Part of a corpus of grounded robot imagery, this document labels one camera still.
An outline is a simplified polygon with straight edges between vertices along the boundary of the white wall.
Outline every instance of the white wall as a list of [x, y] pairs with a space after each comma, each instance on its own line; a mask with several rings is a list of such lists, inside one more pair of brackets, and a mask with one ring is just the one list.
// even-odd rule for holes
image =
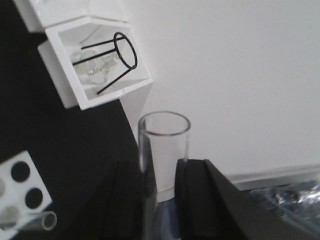
[[154, 80], [226, 175], [320, 163], [320, 0], [123, 0]]

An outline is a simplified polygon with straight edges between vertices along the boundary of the circular hole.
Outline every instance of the circular hole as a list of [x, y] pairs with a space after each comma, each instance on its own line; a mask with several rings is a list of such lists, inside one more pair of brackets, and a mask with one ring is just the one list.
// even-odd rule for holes
[[25, 195], [25, 205], [30, 209], [39, 207], [43, 200], [42, 191], [39, 188], [32, 188]]
[[11, 177], [18, 183], [27, 180], [30, 176], [30, 168], [24, 161], [19, 161], [11, 168]]
[[57, 216], [54, 212], [51, 212], [50, 214], [46, 215], [43, 219], [43, 228], [47, 231], [52, 230], [56, 224], [57, 224]]
[[5, 182], [0, 178], [0, 198], [4, 195], [6, 190]]
[[17, 225], [19, 210], [14, 206], [8, 206], [0, 212], [0, 229], [6, 231]]

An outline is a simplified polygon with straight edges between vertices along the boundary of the white box compartment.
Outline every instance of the white box compartment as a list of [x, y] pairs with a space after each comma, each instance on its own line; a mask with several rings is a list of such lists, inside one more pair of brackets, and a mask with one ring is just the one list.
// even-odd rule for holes
[[13, 0], [29, 32], [93, 16], [114, 21], [128, 21], [118, 0]]
[[[144, 60], [140, 56], [133, 33], [127, 23], [83, 17], [48, 27], [45, 32], [48, 36], [50, 46], [44, 43], [40, 45], [38, 49], [66, 108], [70, 108], [76, 104], [78, 104], [82, 110], [96, 107], [119, 99], [126, 93], [152, 83]], [[72, 65], [72, 55], [78, 52], [83, 46], [113, 39], [116, 32], [125, 34], [131, 41], [137, 55], [137, 68], [131, 70], [103, 93], [97, 95], [97, 91], [102, 89], [103, 85], [82, 84], [75, 67]], [[121, 40], [118, 43], [120, 52], [124, 56], [132, 54], [129, 45], [125, 43], [125, 40]], [[49, 48], [52, 48], [56, 58], [50, 56], [52, 50]], [[89, 49], [99, 54], [112, 48], [114, 48], [113, 42]], [[124, 73], [127, 69], [128, 68], [119, 61], [116, 66], [110, 68], [108, 83]], [[70, 96], [71, 91], [67, 90], [67, 88], [71, 88], [77, 103], [72, 102], [73, 97]]]

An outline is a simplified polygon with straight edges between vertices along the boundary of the black table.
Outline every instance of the black table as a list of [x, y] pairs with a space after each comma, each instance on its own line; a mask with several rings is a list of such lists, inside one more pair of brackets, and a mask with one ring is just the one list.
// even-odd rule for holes
[[12, 0], [0, 13], [0, 163], [27, 150], [57, 215], [54, 230], [14, 240], [98, 239], [115, 163], [137, 159], [121, 103], [64, 109], [37, 50], [46, 36], [28, 33]]

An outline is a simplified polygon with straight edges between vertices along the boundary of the black surface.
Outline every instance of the black surface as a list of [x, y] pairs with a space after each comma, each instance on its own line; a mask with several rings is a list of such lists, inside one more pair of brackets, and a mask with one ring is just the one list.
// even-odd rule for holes
[[[0, 163], [27, 150], [52, 197], [48, 209], [57, 215], [54, 230], [14, 240], [88, 239], [83, 227], [93, 233], [91, 218], [103, 217], [113, 162], [136, 160], [126, 115], [118, 100], [64, 109], [37, 50], [46, 36], [27, 32], [12, 0], [0, 1], [0, 13]], [[97, 193], [101, 198], [92, 200]], [[95, 206], [92, 215], [88, 204]]]
[[134, 239], [142, 222], [141, 176], [135, 162], [118, 162], [101, 239]]

